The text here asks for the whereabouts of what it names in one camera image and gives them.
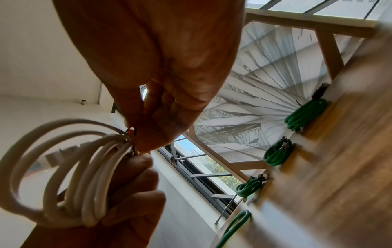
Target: hand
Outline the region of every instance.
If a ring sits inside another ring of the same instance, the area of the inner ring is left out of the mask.
[[[102,223],[86,228],[36,227],[22,248],[145,248],[165,205],[157,191],[158,173],[149,154],[118,165],[109,188],[109,209]]]
[[[53,0],[140,152],[185,132],[233,65],[245,0]],[[142,102],[139,86],[148,94]]]

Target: coiled green cable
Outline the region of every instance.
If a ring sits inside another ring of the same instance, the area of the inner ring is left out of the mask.
[[[298,130],[301,126],[310,122],[319,116],[327,107],[327,100],[325,99],[312,99],[302,107],[294,111],[291,115],[287,116],[285,123],[291,131]]]
[[[287,137],[283,137],[273,146],[268,148],[264,154],[264,161],[269,166],[277,166],[282,164],[293,150],[293,144]]]
[[[229,224],[223,236],[216,246],[216,248],[222,248],[229,238],[238,230],[240,227],[250,218],[251,214],[248,210],[241,211]]]
[[[236,193],[240,197],[246,198],[255,193],[262,186],[263,183],[257,177],[252,177],[246,183],[238,185],[236,188]]]

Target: tree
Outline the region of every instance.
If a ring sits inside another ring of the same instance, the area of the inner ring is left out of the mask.
[[[211,159],[209,156],[206,156],[205,158],[209,163],[204,164],[204,166],[209,169],[212,173],[225,173],[227,170],[225,170],[222,166],[220,166],[217,162],[215,162],[213,159]],[[241,184],[241,182],[235,178],[234,176],[228,176],[228,177],[218,177],[224,184],[229,186],[232,190],[236,190],[236,187]]]

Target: ceiling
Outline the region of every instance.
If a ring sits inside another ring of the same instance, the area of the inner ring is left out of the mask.
[[[0,94],[97,102],[100,81],[50,0],[0,1]]]

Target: white cable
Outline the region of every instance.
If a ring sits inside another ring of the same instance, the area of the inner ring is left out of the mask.
[[[56,128],[71,124],[93,124],[112,129],[118,134],[98,131],[74,131],[49,139],[28,153],[28,148],[41,136]],[[46,185],[43,209],[24,205],[19,198],[19,186],[25,172],[49,148],[67,139],[82,135],[97,135],[100,139],[78,148],[60,164]],[[118,148],[110,158],[105,155]],[[121,159],[132,147],[128,135],[115,127],[97,121],[66,119],[44,124],[18,140],[0,160],[0,207],[19,214],[39,225],[50,227],[94,226],[106,214],[106,195],[111,177]],[[57,192],[67,173],[76,164],[65,193],[65,201],[57,203]]]

